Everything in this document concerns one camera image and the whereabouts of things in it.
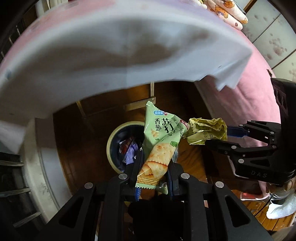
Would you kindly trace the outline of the person's right hand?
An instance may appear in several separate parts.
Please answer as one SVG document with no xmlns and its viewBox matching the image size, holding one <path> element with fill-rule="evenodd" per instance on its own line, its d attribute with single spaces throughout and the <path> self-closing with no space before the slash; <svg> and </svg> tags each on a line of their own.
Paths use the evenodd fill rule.
<svg viewBox="0 0 296 241">
<path fill-rule="evenodd" d="M 269 193 L 275 197 L 287 197 L 293 190 L 295 190 L 295 177 L 284 184 L 267 183 L 266 188 Z"/>
</svg>

